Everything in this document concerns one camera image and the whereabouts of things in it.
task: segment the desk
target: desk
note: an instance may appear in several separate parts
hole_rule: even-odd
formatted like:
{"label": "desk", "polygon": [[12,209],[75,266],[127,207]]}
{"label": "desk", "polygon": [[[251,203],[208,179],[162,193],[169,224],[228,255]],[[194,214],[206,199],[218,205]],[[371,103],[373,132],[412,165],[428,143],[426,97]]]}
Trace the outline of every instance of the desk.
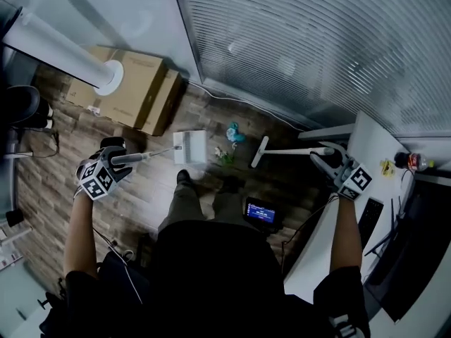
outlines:
{"label": "desk", "polygon": [[[348,154],[359,163],[364,164],[373,178],[371,184],[355,202],[357,220],[360,220],[369,197],[384,203],[379,221],[364,250],[365,254],[389,233],[391,229],[391,199],[393,198],[396,213],[399,208],[398,197],[401,198],[401,204],[405,205],[414,179],[412,174],[407,173],[401,185],[403,169],[395,169],[394,177],[381,175],[381,161],[385,159],[393,160],[398,151],[407,152],[407,150],[367,114],[359,112],[356,123],[345,127],[345,129],[336,131],[340,135],[350,132],[347,146]],[[318,134],[317,137],[326,137],[330,134],[330,130],[325,131],[327,134]],[[286,294],[295,294],[299,298],[313,303],[315,288],[329,273],[330,250],[337,213],[338,201],[334,201],[324,208],[307,245],[285,278]],[[377,260],[375,254],[363,257],[362,282],[369,276],[377,264]]]}

